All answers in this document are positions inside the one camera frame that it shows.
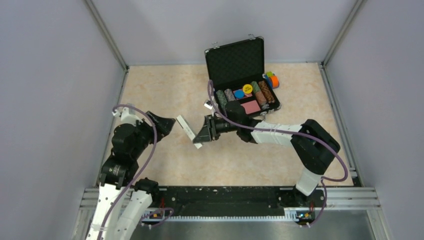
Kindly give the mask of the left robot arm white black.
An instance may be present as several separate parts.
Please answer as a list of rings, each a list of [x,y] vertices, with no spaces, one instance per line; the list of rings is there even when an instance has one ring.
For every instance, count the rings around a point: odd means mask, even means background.
[[[133,184],[143,151],[170,134],[176,122],[150,111],[146,115],[153,126],[129,108],[113,115],[121,123],[112,136],[112,149],[99,178],[99,195],[88,240],[129,240],[148,207],[160,202],[159,184],[148,178]]]

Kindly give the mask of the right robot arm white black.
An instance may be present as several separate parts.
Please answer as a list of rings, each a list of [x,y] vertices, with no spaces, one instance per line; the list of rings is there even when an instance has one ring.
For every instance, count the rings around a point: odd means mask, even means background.
[[[298,125],[272,124],[254,119],[238,101],[225,105],[225,115],[206,115],[194,144],[216,141],[222,133],[236,132],[246,143],[292,146],[303,164],[295,184],[293,200],[307,206],[314,198],[313,192],[340,151],[340,144],[317,121],[307,119]]]

